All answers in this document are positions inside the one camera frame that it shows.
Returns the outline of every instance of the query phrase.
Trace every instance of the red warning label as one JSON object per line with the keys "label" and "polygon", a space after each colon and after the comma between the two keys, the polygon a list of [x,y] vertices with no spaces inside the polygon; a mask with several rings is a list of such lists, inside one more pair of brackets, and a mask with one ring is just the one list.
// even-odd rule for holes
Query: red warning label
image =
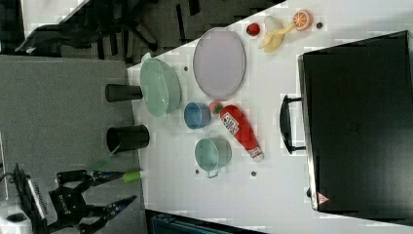
{"label": "red warning label", "polygon": [[319,205],[322,205],[330,200],[320,193],[317,193],[317,194],[319,195]]}

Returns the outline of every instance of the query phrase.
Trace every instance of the blue cup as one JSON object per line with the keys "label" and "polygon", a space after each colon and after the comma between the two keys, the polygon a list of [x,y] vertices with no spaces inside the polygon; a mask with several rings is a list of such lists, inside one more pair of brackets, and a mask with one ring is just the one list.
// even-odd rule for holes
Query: blue cup
{"label": "blue cup", "polygon": [[209,108],[202,102],[190,102],[185,106],[183,117],[188,128],[201,129],[209,124]]}

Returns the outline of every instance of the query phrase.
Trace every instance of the toy fruit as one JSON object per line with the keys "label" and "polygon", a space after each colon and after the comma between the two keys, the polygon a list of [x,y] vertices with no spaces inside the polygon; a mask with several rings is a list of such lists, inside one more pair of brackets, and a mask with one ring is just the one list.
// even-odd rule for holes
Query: toy fruit
{"label": "toy fruit", "polygon": [[248,33],[249,36],[256,36],[259,34],[261,31],[259,24],[258,23],[252,23],[246,28],[246,33]]}
{"label": "toy fruit", "polygon": [[292,29],[298,31],[304,31],[311,27],[313,23],[313,16],[307,10],[302,10],[294,15],[293,23],[286,27],[282,27],[282,23],[274,17],[266,17],[264,19],[267,33],[265,34],[264,41],[262,41],[259,49],[264,49],[265,53],[271,53],[275,51],[282,43],[283,37],[286,33]]}
{"label": "toy fruit", "polygon": [[287,27],[282,27],[282,23],[274,17],[266,17],[264,22],[267,33],[259,49],[264,49],[265,53],[271,53],[280,46],[284,35],[295,28],[295,24],[291,23]]}
{"label": "toy fruit", "polygon": [[304,31],[313,24],[313,16],[309,11],[301,10],[294,15],[295,29]]}
{"label": "toy fruit", "polygon": [[219,101],[213,101],[209,105],[209,110],[212,114],[219,114],[224,106]]}

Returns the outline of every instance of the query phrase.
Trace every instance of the teal mug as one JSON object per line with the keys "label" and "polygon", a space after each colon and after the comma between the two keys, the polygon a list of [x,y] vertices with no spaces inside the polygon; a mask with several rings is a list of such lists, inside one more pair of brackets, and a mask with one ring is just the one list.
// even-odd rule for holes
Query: teal mug
{"label": "teal mug", "polygon": [[232,151],[228,141],[221,137],[203,138],[195,146],[195,158],[208,178],[218,176],[218,170],[231,161]]}

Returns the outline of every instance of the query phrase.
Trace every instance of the screw hole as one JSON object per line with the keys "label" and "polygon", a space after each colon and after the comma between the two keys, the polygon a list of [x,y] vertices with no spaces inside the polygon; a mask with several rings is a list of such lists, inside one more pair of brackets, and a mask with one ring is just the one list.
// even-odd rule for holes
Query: screw hole
{"label": "screw hole", "polygon": [[322,22],[318,22],[318,23],[317,23],[317,29],[322,29],[322,27],[323,27]]}

